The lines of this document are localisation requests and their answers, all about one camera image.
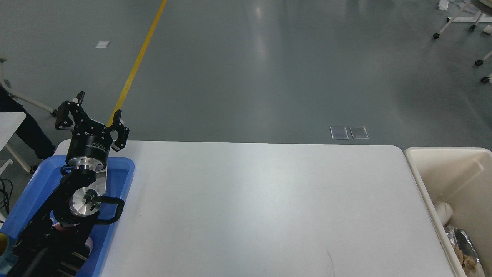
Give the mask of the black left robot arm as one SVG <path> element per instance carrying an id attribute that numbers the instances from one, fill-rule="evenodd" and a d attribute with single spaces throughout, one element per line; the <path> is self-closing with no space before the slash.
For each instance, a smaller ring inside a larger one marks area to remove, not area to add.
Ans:
<path id="1" fill-rule="evenodd" d="M 107 170 L 110 149 L 124 149 L 130 130 L 119 109 L 110 126 L 91 119 L 84 96 L 81 91 L 59 106 L 55 128 L 72 132 L 62 178 L 19 233 L 7 277 L 74 277 L 90 256 L 94 226 L 111 225 L 122 215 L 124 200 L 107 196 L 96 183 Z"/>

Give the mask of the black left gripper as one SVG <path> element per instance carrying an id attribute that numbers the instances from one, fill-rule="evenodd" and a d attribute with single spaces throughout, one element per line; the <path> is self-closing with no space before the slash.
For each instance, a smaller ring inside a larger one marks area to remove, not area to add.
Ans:
<path id="1" fill-rule="evenodd" d="M 55 129 L 63 131 L 75 126 L 66 156 L 69 167 L 103 170 L 107 167 L 110 147 L 116 152 L 124 149 L 130 129 L 121 121 L 121 109 L 114 112 L 108 127 L 99 122 L 89 122 L 90 118 L 81 105 L 84 96 L 85 92 L 80 91 L 76 98 L 60 104 Z M 116 140 L 111 137 L 114 132 L 117 133 Z"/>

